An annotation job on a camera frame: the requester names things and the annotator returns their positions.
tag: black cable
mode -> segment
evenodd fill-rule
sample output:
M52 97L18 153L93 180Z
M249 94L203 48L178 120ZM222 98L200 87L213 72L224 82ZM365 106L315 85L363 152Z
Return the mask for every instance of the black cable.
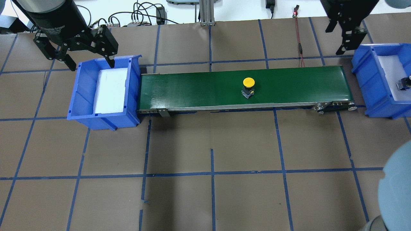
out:
M123 14L123 13L128 13L128 14L140 14L140 15L144 15L144 16L148 16L148 17L160 18L160 17L153 16L153 15L147 15L147 14L142 14L142 13L135 13L135 12L130 12L130 11L121 11L121 12L116 12L116 13L114 13L114 14L110 15L110 16L109 16L109 18L111 18L112 16L114 16L114 15L116 15L116 14ZM166 18L164 18L164 20L167 20L167 21L172 22L172 23L175 23L175 24L179 24L179 23L174 22L173 20L170 20L170 19L166 19Z
M90 27L90 24L91 24L91 13L90 13L90 10L87 9L86 7L84 7L84 6L80 6L80 5L76 5L76 6L81 7L81 8L84 8L84 9L86 9L86 10L88 11L88 14L90 15L90 20L88 21L88 26Z
M138 10L138 11L140 11L140 8L141 8L142 10L145 11L145 13L146 13L147 15L148 15L147 9L149 9L149 8L151 8L151 7L155 7L156 10L158 11L159 15L160 15L160 20L163 20L163 19L164 19L164 18L163 18L164 16L161 15L160 9L156 6L156 5L160 5L161 7L164 7L163 4L161 4L161 3L152 4L151 2L143 2L143 3L141 3L141 4L139 5L139 4L138 4L138 1L137 1L135 4L137 4L137 6L138 6L138 7L137 7L137 10ZM150 4L150 6L149 6L149 7L144 7L143 4Z
M140 7L143 7L141 4L139 5L138 4L138 2L136 2L136 4L137 4L137 12L140 12L141 13L141 11L140 11ZM147 9L146 8L144 8L144 11L145 11L145 13L148 15L148 12L147 12ZM143 23L143 21L144 21L144 15L141 15L141 21L140 21L140 24L141 23ZM150 17L148 17L148 21L150 22L150 24L152 25L152 22L151 22L151 19L150 19Z
M111 24L113 24L114 25L114 23L113 23L113 18L115 18L116 20L117 20L117 22L118 22L118 27L121 27L120 26L120 20L118 20L118 18L117 17L111 17Z
M33 24L33 26L31 27L30 33L33 33L33 32L34 32L34 28L36 28L36 25L35 25L35 24Z
M270 6L270 11L271 11L271 19L274 16L274 8L275 8L275 4Z
M150 4L152 7L155 7L156 10L158 11L158 14L160 15L160 20L162 20L161 12L160 12L160 10L158 9L158 7L155 6L155 4L152 4L151 2L143 2L143 3L140 4L140 7L143 7L143 4ZM150 8L150 7L144 8L146 14L148 14L148 12L147 12L147 9L148 9L148 8Z
M142 23L142 24L138 24L137 26L141 26L141 25L151 25L150 23Z
M11 3L11 5L12 5L12 8L13 8L14 12L16 13L17 18L20 19L20 18L18 17L18 14L17 14L17 12L16 12L16 9L14 8L14 5L13 5L12 0L10 0L10 3Z
M98 25L98 26L100 26L100 20L103 20L103 21L104 21L104 23L106 23L106 24L107 24L107 21L106 21L104 18L100 18L99 20L97 20L97 25Z

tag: blue tape line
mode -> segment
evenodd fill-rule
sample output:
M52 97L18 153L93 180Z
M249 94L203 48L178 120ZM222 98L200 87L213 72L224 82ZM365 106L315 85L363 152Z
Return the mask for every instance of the blue tape line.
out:
M150 133L151 133L151 119L148 121L147 142L145 144L144 177L143 177L143 184L141 186L141 199L142 200L144 200L144 195L145 195L145 181L146 181L146 175L147 175L148 151L150 148Z
M111 178L138 178L145 177L144 174L120 174L120 175L83 175L80 179L111 179Z
M352 171L349 169L292 169L286 170L287 173L324 173L324 172L347 172Z
M53 71L54 72L64 72L64 71L71 71L71 70L68 69L68 68L65 68L65 69L53 69Z
M285 199L286 199L286 202L287 202L288 219L289 219L289 223L290 223L290 230L294 231L293 218L291 216L290 197L289 197L289 194L288 194L286 169L285 169L284 156L283 156L282 146L281 146L280 130L279 130L279 126L278 126L277 112L276 112L275 108L273 109L273 112L274 112L275 131L277 132L278 150L280 152L281 170L282 170L282 173L283 173L283 182L284 182L284 190L285 190Z
M364 21L364 20L363 20L363 24L364 24L364 28L365 28L366 30L368 30L367 25L365 24L365 21ZM372 41L371 35L369 34L369 30L368 30L367 35L368 35L369 41L370 41L371 43L374 43L374 41Z
M242 59L242 60L221 60L221 61L213 61L213 63L228 63L228 62L260 62L265 61L265 59Z
M263 41L263 48L264 48L264 58L266 61L266 69L269 69L268 67L268 57L267 57L267 49L266 49L266 42L264 40L264 33L263 33L263 26L261 25L261 20L258 20L258 26L260 27L260 33L261 33L261 40Z
M411 134L411 127L410 127L410 124L409 124L408 119L406 117L404 117L404 121L405 121L405 124L407 125L408 132Z
M4 71L4 67L6 66L6 63L7 63L7 61L9 60L10 54L12 53L14 44L16 43L16 40L17 40L17 34L16 34L16 36L14 37L13 43L12 43L12 45L11 45L11 47L10 47L10 50L9 50L9 52L7 53L6 59L4 60L4 63L3 63L3 66L1 67L1 70L0 70L1 73L4 73L4 72L3 72L3 71Z
M55 62L55 60L52 61L51 66L50 66L50 70L53 68L54 62ZM45 87L47 86L47 82L48 82L48 79L49 79L49 77L50 77L50 73L51 73L51 72L49 71L49 72L48 72L48 75L47 75L47 78L46 78ZM37 105L36 113L35 113L35 115L34 115L33 122L31 123L30 130L29 130L29 132L28 132L27 139L26 139L26 142L25 142L25 144L24 144L24 148L23 148L23 151L22 151L21 156L20 156L20 160L18 161L18 165L17 165L17 168L16 168L16 172L14 173L13 182L12 182L12 184L11 184L11 186L10 186L10 190L9 190L8 195L7 195L6 203L5 203L5 205L4 205L3 212L2 212L1 217L0 217L0 227L1 227L2 223L3 223L4 215L5 215L5 213L6 213L7 206L9 205L9 202L10 202L10 197L12 196L12 192L13 192L13 189L14 189L14 184L16 183L17 176L18 176L18 172L20 171L21 163L23 162L23 158L24 158L24 155L25 155L25 151L26 151L26 149L27 149L27 145L28 145L28 142L29 142L29 140L30 140L31 133L32 133L32 131L33 131L35 119L36 119L36 117L37 117L37 114L39 113L39 109L40 109L40 105L41 105L42 100L43 100L44 92L45 92L45 90L42 92L42 95L41 95L41 97L40 97L39 103L38 103L38 105Z
M72 223L74 204L75 204L75 202L76 202L77 190L79 189L79 182L80 182L81 170L83 169L83 163L84 163L84 153L85 153L85 150L86 150L86 148L87 148L89 136L90 136L90 128L87 129L87 134L85 135L83 153L81 154L80 166L79 166L79 171L78 171L77 177L76 177L76 186L74 187L73 199L72 199L72 204L71 204L71 206L70 206L70 213L69 213L69 219L68 219L68 221L67 221L66 231L69 231L69 230L70 230L70 225L71 225L71 223Z
M208 53L209 53L209 58L210 58L210 69L209 72L212 71L211 65L212 65L212 56L211 56L211 26L208 26Z
M22 121L22 120L34 120L34 118L0 119L0 121Z
M329 56L323 56L324 58L352 58L354 57L353 55L329 55Z
M143 210L140 209L140 215L139 215L139 231L141 231L141 228L143 227Z
M274 60L289 60L289 59L300 59L300 57L289 57L289 58L269 58L267 59L268 61L274 61Z
M37 117L35 120L65 120L66 116L56 116L56 117Z
M161 63L157 66L175 66L175 65L195 65L195 64L205 64L209 62L176 62L176 63Z
M195 172L195 173L156 173L146 174L147 177L175 177L175 176L203 176L211 175L210 172Z
M215 183L214 183L214 150L211 149L211 215L212 231L215 231Z
M3 72L3 74L20 74L20 73L48 72L48 71L50 70L11 71L11 72Z
M153 66L154 64L139 64L139 67L153 67Z
M156 68L157 68L157 55L158 55L158 42L159 42L159 39L160 39L160 25L158 25L158 28L157 28L157 38L156 38L156 42L155 42L153 73L156 72Z
M314 25L312 24L311 17L309 17L308 20L311 25L312 33L314 34L314 39L315 39L315 43L317 44L318 53L320 54L320 57L321 57L321 62L323 63L323 66L325 66L326 63L324 62L323 53L321 52L320 43L318 42L317 34L315 33L315 29L314 29Z
M381 171L384 167L356 168L356 171Z
M10 119L0 119L0 121L22 121L22 120L62 120L66 117L39 117L39 118L10 118Z
M381 171L383 167L356 168L356 171ZM352 168L345 169L291 169L286 173L311 173L311 172L345 172L352 171ZM214 175L247 175L247 174L278 174L282 170L263 171L218 171ZM157 173L157 174L120 174L120 175L83 175L80 179L107 179L107 178L143 178L143 177L178 177L178 176L208 176L211 172L193 173ZM77 179L77 176L19 176L16 180L53 180L53 179ZM0 180L13 180L13 177L0 177Z
M369 222L368 213L367 213L367 209L366 209L366 207L365 207L365 202L364 202L364 198L363 198L363 193L362 193L362 191L361 191L360 182L358 181L358 176L357 176L356 167L355 167L355 165L354 165L354 161L351 159L351 150L350 150L350 146L348 145L347 135L346 135L346 133L345 133L344 124L343 124L343 122L342 122L341 115L340 115L339 111L337 112L337 116L338 116L339 125L340 125L340 127L341 127L342 135L343 135L343 137L344 137L345 146L346 146L346 148L347 148L348 157L349 157L349 160L350 160L350 163L351 163L351 167L352 167L352 170L353 170L354 179L355 179L355 181L356 181L357 190L358 190L358 195L360 196L361 206L363 207L363 212L364 212L365 220L366 220L367 222Z
M19 176L17 180L77 179L77 176Z

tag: white foam insert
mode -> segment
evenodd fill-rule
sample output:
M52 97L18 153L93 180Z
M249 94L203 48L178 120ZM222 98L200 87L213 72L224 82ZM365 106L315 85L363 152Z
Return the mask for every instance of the white foam insert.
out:
M127 68L100 70L94 96L94 113L117 113L124 109Z
M411 89L398 90L397 82L408 75L404 71L404 67L397 55L378 56L381 67L384 69L387 78L388 86L395 101L411 100Z

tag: metal bracket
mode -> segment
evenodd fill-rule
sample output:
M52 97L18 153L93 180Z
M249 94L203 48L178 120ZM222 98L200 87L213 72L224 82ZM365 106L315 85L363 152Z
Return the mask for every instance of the metal bracket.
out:
M312 109L316 110L319 115L324 115L324 108L326 108L330 104L331 102L316 103Z
M167 109L158 109L161 117L170 117L169 111Z
M354 101L325 102L325 103L316 103L312 109L317 111L319 115L323 115L325 112L331 112L331 111L342 111L342 110L354 111L357 109L357 106L354 103Z
M214 0L200 0L200 25L215 25L214 21Z
M161 117L170 117L170 113L167 109L150 109L137 111L138 114L152 114L159 113Z

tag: blue plastic bin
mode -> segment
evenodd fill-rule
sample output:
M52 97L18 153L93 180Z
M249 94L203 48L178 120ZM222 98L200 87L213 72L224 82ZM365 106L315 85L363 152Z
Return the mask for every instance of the blue plastic bin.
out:
M139 57L141 55L114 58L114 68L128 68L124 109L119 113L93 113L99 71L110 69L106 60L98 58L79 63L67 119L76 120L93 130L114 131L119 127L137 126L140 123L136 113L141 84Z
M363 93L369 117L411 116L411 101L396 101L377 56L397 55L404 71L411 74L411 44L360 45L352 59L353 73Z

